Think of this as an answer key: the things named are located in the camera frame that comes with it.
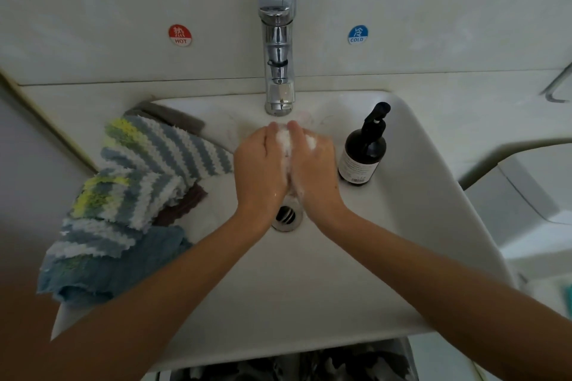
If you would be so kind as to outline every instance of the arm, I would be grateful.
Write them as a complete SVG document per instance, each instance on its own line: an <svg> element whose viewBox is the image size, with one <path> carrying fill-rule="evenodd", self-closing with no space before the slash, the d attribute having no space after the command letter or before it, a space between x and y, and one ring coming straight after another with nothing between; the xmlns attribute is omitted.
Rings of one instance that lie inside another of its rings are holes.
<svg viewBox="0 0 572 381"><path fill-rule="evenodd" d="M391 286L452 345L504 379L572 375L572 323L486 275L437 255L346 208L331 140L309 151L289 123L292 182L308 216L349 255Z"/></svg>
<svg viewBox="0 0 572 381"><path fill-rule="evenodd" d="M261 128L234 154L239 206L232 218L63 332L20 377L139 381L189 314L270 227L287 189L276 131L275 124Z"/></svg>

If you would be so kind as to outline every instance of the toilet tank lid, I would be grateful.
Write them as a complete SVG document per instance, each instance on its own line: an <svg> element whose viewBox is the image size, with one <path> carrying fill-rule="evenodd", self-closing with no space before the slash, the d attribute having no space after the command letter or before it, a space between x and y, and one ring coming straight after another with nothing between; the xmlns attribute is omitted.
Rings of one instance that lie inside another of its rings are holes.
<svg viewBox="0 0 572 381"><path fill-rule="evenodd" d="M519 152L498 167L542 217L572 224L572 143Z"/></svg>

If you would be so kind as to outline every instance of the blue sticker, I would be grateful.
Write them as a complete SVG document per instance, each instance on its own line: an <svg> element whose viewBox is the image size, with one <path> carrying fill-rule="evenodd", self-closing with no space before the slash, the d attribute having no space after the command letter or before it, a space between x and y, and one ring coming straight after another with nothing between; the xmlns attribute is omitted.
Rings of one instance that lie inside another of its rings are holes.
<svg viewBox="0 0 572 381"><path fill-rule="evenodd" d="M363 41L367 39L367 34L368 34L367 27L365 27L363 24L355 26L348 33L348 42L352 45L361 44Z"/></svg>

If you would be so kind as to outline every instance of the person's right hand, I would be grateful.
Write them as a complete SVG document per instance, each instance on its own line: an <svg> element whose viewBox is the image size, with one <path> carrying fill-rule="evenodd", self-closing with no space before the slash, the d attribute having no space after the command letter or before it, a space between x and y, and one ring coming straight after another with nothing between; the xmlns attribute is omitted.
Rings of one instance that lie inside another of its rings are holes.
<svg viewBox="0 0 572 381"><path fill-rule="evenodd" d="M288 123L292 142L290 177L308 217L316 225L326 226L346 210L338 189L338 168L332 139L304 131L296 121ZM316 139L310 150L306 134Z"/></svg>

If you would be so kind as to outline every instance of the bottle label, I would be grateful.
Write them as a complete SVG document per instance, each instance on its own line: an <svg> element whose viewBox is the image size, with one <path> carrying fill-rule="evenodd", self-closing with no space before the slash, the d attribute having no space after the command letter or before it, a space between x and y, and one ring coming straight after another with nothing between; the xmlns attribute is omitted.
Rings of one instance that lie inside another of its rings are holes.
<svg viewBox="0 0 572 381"><path fill-rule="evenodd" d="M362 164L352 160L346 150L341 154L338 170L340 175L346 181L353 182L354 184L363 184L368 182L377 168L377 163Z"/></svg>

